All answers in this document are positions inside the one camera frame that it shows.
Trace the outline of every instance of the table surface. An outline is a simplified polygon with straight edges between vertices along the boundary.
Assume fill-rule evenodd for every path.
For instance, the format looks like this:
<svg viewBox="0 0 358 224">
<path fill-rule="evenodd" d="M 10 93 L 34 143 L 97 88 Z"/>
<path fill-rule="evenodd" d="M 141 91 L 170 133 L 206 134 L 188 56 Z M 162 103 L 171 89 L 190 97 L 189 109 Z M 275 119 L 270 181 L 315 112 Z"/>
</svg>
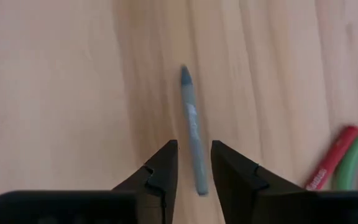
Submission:
<svg viewBox="0 0 358 224">
<path fill-rule="evenodd" d="M 224 223 L 212 178 L 194 189 L 182 64 L 208 163 L 219 139 L 301 185 L 358 124 L 358 1 L 0 1 L 0 194 L 111 189 L 178 139 L 175 223 Z"/>
</svg>

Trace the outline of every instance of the red marker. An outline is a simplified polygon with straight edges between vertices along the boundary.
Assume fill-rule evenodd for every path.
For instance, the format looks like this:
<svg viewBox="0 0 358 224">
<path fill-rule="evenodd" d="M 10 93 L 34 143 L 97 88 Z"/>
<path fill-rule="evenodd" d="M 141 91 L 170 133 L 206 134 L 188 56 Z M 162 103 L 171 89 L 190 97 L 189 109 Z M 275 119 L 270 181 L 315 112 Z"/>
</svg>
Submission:
<svg viewBox="0 0 358 224">
<path fill-rule="evenodd" d="M 322 188 L 357 136 L 357 126 L 347 126 L 342 130 L 336 142 L 306 183 L 306 190 L 319 190 Z"/>
</svg>

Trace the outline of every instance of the marker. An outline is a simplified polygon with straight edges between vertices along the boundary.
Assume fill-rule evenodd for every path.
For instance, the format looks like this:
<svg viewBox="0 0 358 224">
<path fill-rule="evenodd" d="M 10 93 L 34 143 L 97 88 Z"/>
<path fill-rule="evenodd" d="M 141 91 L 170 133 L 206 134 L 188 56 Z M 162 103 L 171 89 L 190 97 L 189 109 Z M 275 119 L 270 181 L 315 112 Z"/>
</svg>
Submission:
<svg viewBox="0 0 358 224">
<path fill-rule="evenodd" d="M 199 122 L 196 109 L 196 95 L 193 82 L 186 66 L 181 68 L 181 98 L 188 121 L 189 143 L 193 157 L 193 170 L 195 174 L 196 189 L 198 195 L 208 194 L 208 181 L 204 162 L 204 147 L 201 142 Z"/>
<path fill-rule="evenodd" d="M 342 130 L 336 142 L 306 183 L 306 190 L 319 190 L 322 188 L 357 136 L 357 126 L 347 126 Z"/>
</svg>

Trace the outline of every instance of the gray marker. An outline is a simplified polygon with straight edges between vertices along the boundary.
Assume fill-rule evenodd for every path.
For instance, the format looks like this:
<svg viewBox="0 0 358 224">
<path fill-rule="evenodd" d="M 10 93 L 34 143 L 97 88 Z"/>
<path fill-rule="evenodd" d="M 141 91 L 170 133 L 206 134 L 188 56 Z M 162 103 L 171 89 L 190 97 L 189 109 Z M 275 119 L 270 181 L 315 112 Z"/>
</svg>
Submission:
<svg viewBox="0 0 358 224">
<path fill-rule="evenodd" d="M 181 68 L 181 98 L 185 108 L 186 119 L 189 128 L 189 142 L 191 155 L 193 156 L 193 169 L 198 195 L 208 194 L 207 173 L 204 162 L 203 143 L 201 142 L 199 122 L 196 109 L 196 95 L 193 82 L 186 66 Z"/>
</svg>

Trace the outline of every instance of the wooden table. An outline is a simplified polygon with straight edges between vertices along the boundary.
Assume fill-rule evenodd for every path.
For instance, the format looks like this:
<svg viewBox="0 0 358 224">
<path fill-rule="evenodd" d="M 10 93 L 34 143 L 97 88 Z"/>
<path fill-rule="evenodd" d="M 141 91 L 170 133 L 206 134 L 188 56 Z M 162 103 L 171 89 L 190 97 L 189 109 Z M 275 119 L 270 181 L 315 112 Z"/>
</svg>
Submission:
<svg viewBox="0 0 358 224">
<path fill-rule="evenodd" d="M 223 223 L 212 178 L 194 190 L 181 64 L 208 162 L 220 139 L 303 184 L 358 124 L 358 1 L 0 1 L 0 194 L 111 189 L 178 139 L 176 223 Z"/>
</svg>

